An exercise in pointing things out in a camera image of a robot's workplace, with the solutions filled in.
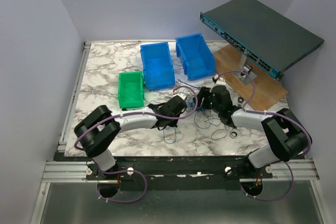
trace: small metal part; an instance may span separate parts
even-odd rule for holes
[[[181,81],[180,79],[177,79],[177,80],[176,80],[176,84],[185,85],[185,86],[190,87],[190,88],[192,88],[192,89],[197,89],[197,90],[201,89],[201,88],[199,88],[199,87],[195,87],[195,86],[193,86],[193,85],[191,85],[191,84],[188,84],[188,83],[186,83],[186,82],[183,82],[183,81]]]
[[[229,167],[229,166],[226,166],[225,169],[224,169],[224,171],[225,171],[225,173],[226,173],[227,175],[230,175],[230,174],[232,173],[232,169],[231,169],[231,167]]]
[[[91,175],[92,174],[92,170],[90,168],[87,168],[85,171],[86,175]]]
[[[271,174],[273,172],[273,169],[270,166],[266,166],[265,171]]]
[[[238,97],[238,106],[241,107],[243,105],[244,98]]]
[[[132,167],[129,167],[127,170],[129,170],[129,172],[127,172],[128,175],[133,175],[134,172],[132,172],[134,169]]]
[[[240,71],[243,71],[243,72],[247,73],[251,77],[251,79],[254,80],[257,77],[257,75],[252,72],[252,67],[247,65],[247,57],[245,55],[241,55],[241,56],[242,57],[241,57],[240,63],[239,63]],[[251,82],[251,80],[248,77],[246,77],[246,75],[244,75],[244,74],[233,73],[233,75],[235,77],[237,77],[237,79],[239,81],[241,81],[244,85],[247,85]]]
[[[237,132],[235,129],[233,129],[233,130],[230,132],[230,136],[231,136],[232,138],[237,138],[237,137],[238,137],[238,132]]]

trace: green plastic bin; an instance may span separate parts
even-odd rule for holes
[[[121,109],[143,107],[142,72],[119,73],[118,100]]]

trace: marble tabletop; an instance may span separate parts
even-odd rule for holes
[[[74,116],[69,120],[66,134],[67,146],[65,156],[85,156],[74,148],[76,140],[74,127],[90,112],[100,105],[115,112],[120,111],[118,103],[119,72],[142,71],[140,45],[160,41],[104,41],[93,42],[86,63]],[[168,41],[173,61],[175,79],[181,79],[194,86],[212,87],[211,77],[188,81],[183,73],[180,59],[176,56],[175,42]],[[207,43],[211,52],[227,45],[224,41]],[[231,98],[237,104],[238,95],[228,85]],[[173,89],[145,91],[145,105],[150,102],[165,102],[173,94]],[[269,111],[287,108],[286,99],[282,99]],[[201,155],[246,155],[267,143],[263,132],[239,128],[238,137],[231,138],[231,129],[213,119],[197,112],[187,119],[179,120],[176,133],[174,128],[159,131],[156,129],[137,129],[120,133],[111,143],[109,149],[117,156],[201,156]]]

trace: black bracket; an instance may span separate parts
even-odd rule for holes
[[[152,109],[154,113],[171,116],[171,117],[179,117],[187,108],[186,102],[178,95],[173,96],[169,101],[160,103],[160,104],[149,104],[148,108]],[[174,119],[163,119],[157,117],[157,122],[154,127],[157,128],[166,128],[169,127],[177,127],[178,120]]]
[[[89,128],[109,116],[111,116],[111,111],[106,105],[97,107],[75,127],[76,136],[80,137]],[[120,124],[114,119],[108,120],[104,125],[105,127],[102,130],[95,128],[80,141],[88,157],[96,157],[102,154],[120,131]]]
[[[300,124],[289,109],[282,109],[277,113]],[[308,140],[302,130],[288,120],[274,115],[263,120],[261,124],[272,152],[281,161],[289,161],[308,146]]]
[[[132,167],[146,177],[148,190],[204,190],[225,189],[240,190],[241,178],[272,178],[265,167],[246,169],[244,156],[211,157],[115,157],[116,166],[111,171],[127,170]],[[95,164],[89,164],[92,170],[87,180],[118,180],[117,175],[105,175]],[[141,191],[144,182],[134,173],[120,174],[121,190]]]

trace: storage bin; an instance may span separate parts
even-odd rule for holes
[[[189,81],[215,73],[215,58],[202,34],[176,38],[176,54]]]
[[[141,45],[143,76],[148,90],[175,85],[175,75],[168,42]]]
[[[118,100],[121,109],[144,105],[142,72],[119,73]]]

